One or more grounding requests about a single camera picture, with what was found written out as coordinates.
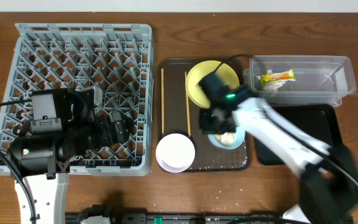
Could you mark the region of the grey plastic dish rack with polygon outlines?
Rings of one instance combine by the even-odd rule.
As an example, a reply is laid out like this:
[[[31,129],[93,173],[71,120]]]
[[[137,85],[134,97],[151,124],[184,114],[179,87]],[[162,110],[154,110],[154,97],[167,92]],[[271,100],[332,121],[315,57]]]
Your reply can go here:
[[[134,120],[124,144],[89,150],[71,160],[71,173],[144,176],[151,169],[155,42],[147,24],[25,24],[0,110],[0,150],[6,152],[32,118],[35,90],[99,87],[98,115],[122,111]]]

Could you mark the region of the clear plastic waste bin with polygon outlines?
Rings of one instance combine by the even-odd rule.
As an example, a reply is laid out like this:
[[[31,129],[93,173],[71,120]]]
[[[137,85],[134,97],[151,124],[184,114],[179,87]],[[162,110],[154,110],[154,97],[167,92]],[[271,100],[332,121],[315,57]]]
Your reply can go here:
[[[291,80],[263,86],[264,75],[292,72]],[[243,72],[245,84],[273,105],[329,104],[356,92],[351,61],[332,55],[256,55]]]

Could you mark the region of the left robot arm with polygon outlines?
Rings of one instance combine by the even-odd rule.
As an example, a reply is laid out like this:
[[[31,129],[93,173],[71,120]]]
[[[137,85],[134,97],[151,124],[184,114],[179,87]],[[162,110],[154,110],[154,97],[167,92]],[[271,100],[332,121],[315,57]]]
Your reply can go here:
[[[27,100],[33,118],[0,158],[15,178],[22,223],[64,223],[70,160],[90,149],[124,144],[134,127],[117,110],[96,115],[96,88],[40,90]]]

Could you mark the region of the light blue bowl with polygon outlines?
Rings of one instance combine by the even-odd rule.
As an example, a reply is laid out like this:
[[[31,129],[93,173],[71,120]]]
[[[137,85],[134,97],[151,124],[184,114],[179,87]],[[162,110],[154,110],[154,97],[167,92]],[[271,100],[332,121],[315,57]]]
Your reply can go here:
[[[208,139],[212,145],[220,149],[237,149],[243,142],[246,132],[243,128],[237,127],[234,133],[209,134]]]

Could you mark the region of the dark brown serving tray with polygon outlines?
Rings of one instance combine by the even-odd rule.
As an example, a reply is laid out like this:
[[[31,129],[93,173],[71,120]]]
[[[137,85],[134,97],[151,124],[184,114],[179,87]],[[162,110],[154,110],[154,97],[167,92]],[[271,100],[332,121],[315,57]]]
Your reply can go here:
[[[185,72],[189,72],[197,63],[212,58],[169,58],[159,65],[158,74],[161,77],[161,68],[164,69],[164,108],[165,129],[162,134],[161,122],[159,139],[168,134],[179,133],[186,135],[186,98],[185,98]],[[248,150],[249,135],[246,134],[244,142],[233,150],[220,149],[212,145],[206,134],[199,129],[199,111],[189,98],[191,119],[191,141],[195,145],[195,159],[185,172],[216,172],[245,170],[252,161],[252,152]]]

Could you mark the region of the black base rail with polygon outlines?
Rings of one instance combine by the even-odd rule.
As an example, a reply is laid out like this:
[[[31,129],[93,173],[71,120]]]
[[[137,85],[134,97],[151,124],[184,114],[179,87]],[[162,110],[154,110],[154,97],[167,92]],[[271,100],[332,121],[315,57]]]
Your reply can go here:
[[[251,215],[148,213],[142,209],[119,211],[109,205],[92,205],[80,213],[67,213],[65,222],[71,224],[224,224],[229,222],[283,223],[283,219],[272,213]]]

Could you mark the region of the black waste tray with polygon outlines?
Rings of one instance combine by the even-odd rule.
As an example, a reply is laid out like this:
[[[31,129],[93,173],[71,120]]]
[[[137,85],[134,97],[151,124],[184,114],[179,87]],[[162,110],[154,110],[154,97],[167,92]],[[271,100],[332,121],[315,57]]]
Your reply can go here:
[[[302,131],[332,147],[343,143],[331,105],[276,106],[274,109]]]

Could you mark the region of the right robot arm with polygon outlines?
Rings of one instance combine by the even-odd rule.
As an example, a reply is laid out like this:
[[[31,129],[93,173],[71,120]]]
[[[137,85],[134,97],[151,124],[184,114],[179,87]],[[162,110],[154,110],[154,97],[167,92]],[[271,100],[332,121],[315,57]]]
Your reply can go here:
[[[210,101],[200,110],[200,130],[224,134],[242,128],[253,135],[298,177],[300,201],[271,223],[342,223],[358,204],[358,168],[344,144],[331,146],[277,113],[246,87],[229,88],[211,72],[196,83]]]

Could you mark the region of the yellow round plate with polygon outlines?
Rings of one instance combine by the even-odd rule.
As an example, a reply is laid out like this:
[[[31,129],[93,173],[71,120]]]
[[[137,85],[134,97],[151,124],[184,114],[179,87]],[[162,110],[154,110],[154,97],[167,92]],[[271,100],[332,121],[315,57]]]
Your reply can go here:
[[[204,76],[214,71],[220,63],[221,62],[217,60],[207,60],[197,63],[186,76],[186,93],[192,102],[201,108],[209,108],[211,103],[198,83]],[[216,75],[230,89],[235,89],[240,85],[237,73],[226,63],[218,68]]]

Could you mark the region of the pink white bowl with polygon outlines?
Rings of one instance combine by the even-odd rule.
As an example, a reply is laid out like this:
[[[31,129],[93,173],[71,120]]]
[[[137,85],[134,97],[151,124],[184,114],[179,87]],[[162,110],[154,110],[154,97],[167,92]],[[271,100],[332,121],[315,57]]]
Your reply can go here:
[[[168,134],[158,142],[155,156],[163,170],[171,173],[184,172],[195,159],[195,145],[188,136]]]

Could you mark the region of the green orange snack wrapper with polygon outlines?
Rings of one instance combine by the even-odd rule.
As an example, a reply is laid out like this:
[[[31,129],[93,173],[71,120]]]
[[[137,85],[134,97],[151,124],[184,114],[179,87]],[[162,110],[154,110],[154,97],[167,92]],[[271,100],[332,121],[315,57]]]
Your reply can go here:
[[[259,84],[261,86],[273,84],[281,81],[296,81],[297,78],[294,73],[294,69],[290,69],[286,72],[269,73],[260,76]]]

